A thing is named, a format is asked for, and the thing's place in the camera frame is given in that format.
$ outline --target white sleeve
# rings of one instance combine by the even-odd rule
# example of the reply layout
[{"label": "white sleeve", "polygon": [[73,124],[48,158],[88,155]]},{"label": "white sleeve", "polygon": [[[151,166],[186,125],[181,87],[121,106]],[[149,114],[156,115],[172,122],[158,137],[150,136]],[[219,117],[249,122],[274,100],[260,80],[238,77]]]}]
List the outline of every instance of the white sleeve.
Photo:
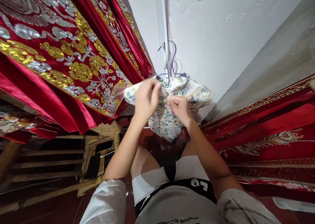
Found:
[{"label": "white sleeve", "polygon": [[281,224],[261,202],[241,190],[225,190],[217,207],[221,218],[229,224]]},{"label": "white sleeve", "polygon": [[125,212],[126,185],[121,180],[106,180],[92,195],[80,224],[123,224]]}]

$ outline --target floor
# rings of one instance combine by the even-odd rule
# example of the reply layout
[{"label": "floor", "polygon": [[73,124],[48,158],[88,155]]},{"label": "floor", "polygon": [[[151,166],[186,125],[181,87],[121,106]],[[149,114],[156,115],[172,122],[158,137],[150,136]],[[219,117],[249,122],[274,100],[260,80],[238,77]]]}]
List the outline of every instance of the floor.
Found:
[{"label": "floor", "polygon": [[[125,118],[118,123],[124,128],[129,125],[130,119]],[[185,129],[182,130],[181,134],[172,144],[159,138],[150,129],[143,129],[140,136],[140,143],[150,151],[160,165],[165,165],[170,161],[166,160],[166,157],[172,157],[173,160],[178,159],[188,140],[189,135]],[[127,190],[125,224],[132,224],[135,223],[136,215],[131,175],[129,174],[125,177],[123,181],[126,184]],[[95,189],[88,191],[84,196],[79,198],[76,196],[77,192],[70,192],[39,204],[2,215],[0,216],[0,223],[8,223],[10,221],[11,224],[79,224],[94,190]],[[258,198],[282,224],[314,223],[315,214],[280,209],[274,204],[270,197],[256,198]]]}]

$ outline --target person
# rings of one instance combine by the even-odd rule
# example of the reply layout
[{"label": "person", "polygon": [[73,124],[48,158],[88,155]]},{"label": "person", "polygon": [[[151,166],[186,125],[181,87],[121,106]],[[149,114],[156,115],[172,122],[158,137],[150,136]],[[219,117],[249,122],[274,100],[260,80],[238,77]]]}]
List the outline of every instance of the person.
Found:
[{"label": "person", "polygon": [[157,80],[147,79],[137,90],[135,114],[80,223],[124,223],[126,187],[120,179],[130,171],[137,224],[280,223],[261,202],[245,193],[193,120],[186,98],[168,100],[190,135],[175,164],[160,167],[137,144],[157,109],[160,88]]}]

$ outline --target red curtain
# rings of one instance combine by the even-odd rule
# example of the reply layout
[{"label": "red curtain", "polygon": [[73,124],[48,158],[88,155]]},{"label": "red curtain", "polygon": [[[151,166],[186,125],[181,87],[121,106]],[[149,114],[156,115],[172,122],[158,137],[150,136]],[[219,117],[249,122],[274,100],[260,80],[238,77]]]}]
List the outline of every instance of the red curtain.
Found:
[{"label": "red curtain", "polygon": [[[245,187],[315,192],[315,92],[309,87],[314,78],[202,127]],[[266,190],[260,187],[255,193],[266,195]]]},{"label": "red curtain", "polygon": [[123,0],[73,1],[133,84],[152,74],[152,66]]},{"label": "red curtain", "polygon": [[104,3],[101,19],[90,0],[0,0],[0,88],[68,132],[111,123],[152,68]]}]

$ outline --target white wall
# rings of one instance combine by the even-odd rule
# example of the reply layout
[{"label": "white wall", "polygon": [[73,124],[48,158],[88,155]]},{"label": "white wall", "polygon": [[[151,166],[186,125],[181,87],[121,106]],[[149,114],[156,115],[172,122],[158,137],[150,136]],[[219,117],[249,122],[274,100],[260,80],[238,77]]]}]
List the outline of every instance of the white wall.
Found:
[{"label": "white wall", "polygon": [[[217,103],[301,0],[170,0],[178,72],[213,93]],[[157,73],[156,0],[128,0]],[[201,113],[204,118],[210,108]]]},{"label": "white wall", "polygon": [[206,117],[220,119],[315,72],[315,0],[302,0]]}]

